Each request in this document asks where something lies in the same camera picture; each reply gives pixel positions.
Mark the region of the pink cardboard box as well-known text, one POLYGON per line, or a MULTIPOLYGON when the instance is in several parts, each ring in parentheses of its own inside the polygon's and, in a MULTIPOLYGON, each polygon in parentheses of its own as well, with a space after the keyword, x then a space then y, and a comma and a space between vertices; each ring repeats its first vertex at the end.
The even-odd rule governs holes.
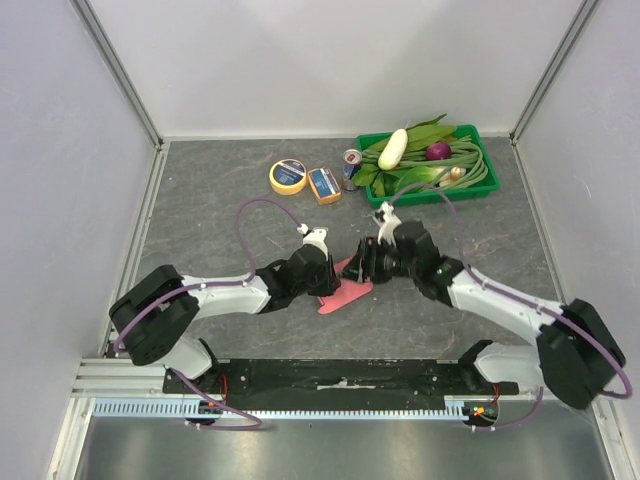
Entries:
POLYGON ((333 295, 328 297, 318 297, 318 314, 328 315, 334 313, 340 308, 373 291, 374 285, 371 282, 358 283, 341 277, 342 270, 347 266, 350 260, 351 257, 348 257, 334 265, 335 273, 340 281, 340 286, 336 289, 333 295))

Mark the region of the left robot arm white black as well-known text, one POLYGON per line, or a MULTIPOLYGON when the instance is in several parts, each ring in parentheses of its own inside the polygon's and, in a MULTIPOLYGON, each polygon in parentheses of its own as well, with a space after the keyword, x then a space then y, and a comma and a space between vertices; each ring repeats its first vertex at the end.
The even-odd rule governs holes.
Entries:
POLYGON ((118 332, 114 349, 125 351, 136 366, 157 363, 177 370, 196 392, 208 393, 218 385, 220 371, 204 342, 187 335, 193 321, 271 313, 302 295, 330 296, 339 286, 332 257, 313 245, 259 268, 249 281, 190 277, 162 265, 110 308, 118 332))

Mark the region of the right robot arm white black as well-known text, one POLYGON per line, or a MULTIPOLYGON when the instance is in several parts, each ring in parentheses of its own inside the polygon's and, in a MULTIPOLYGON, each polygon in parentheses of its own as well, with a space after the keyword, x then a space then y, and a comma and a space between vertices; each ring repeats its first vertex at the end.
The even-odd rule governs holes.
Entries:
POLYGON ((467 392, 492 383, 543 387, 566 405, 584 410, 608 384, 624 376, 626 359, 601 316, 588 302, 539 299, 495 283, 462 260, 443 255, 419 221, 383 227, 360 240, 340 273, 350 281, 383 284, 409 278, 426 298, 479 315, 523 339, 494 341, 458 368, 467 392))

